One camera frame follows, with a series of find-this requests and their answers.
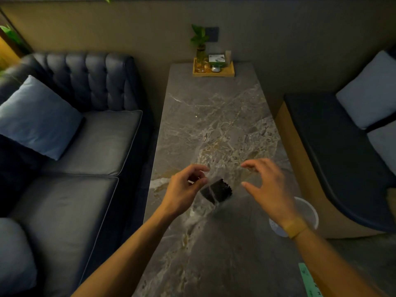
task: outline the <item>wooden bench base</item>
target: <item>wooden bench base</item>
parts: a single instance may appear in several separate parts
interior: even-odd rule
[[[285,103],[282,104],[275,123],[301,193],[318,212],[320,235],[324,238],[356,238],[383,233],[350,220],[327,199]]]

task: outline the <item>gray pillow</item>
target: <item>gray pillow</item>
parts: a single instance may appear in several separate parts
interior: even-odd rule
[[[337,99],[361,129],[396,111],[396,60],[379,52]]]
[[[0,296],[36,285],[37,270],[26,235],[12,219],[0,218]]]
[[[0,105],[0,134],[58,160],[83,116],[33,76]]]
[[[367,136],[379,156],[396,175],[396,121],[370,131]]]

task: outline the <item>marble table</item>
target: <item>marble table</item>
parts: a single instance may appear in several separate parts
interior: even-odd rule
[[[293,242],[277,236],[241,181],[260,184],[245,159],[269,157],[301,196],[251,63],[234,78],[194,78],[172,64],[145,220],[161,203],[171,175],[191,163],[211,168],[233,195],[214,206],[200,193],[166,231],[134,296],[306,296]]]

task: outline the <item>wristband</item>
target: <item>wristband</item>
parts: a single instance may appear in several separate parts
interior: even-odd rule
[[[293,239],[296,235],[298,235],[303,230],[306,230],[308,225],[304,221],[303,218],[297,217],[294,220],[290,221],[283,230],[288,234],[290,239]]]

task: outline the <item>green card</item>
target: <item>green card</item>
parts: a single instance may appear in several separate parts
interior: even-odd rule
[[[306,294],[308,297],[323,296],[318,286],[315,284],[314,279],[309,273],[306,265],[304,263],[299,263],[298,266],[300,267],[301,276],[303,278]]]

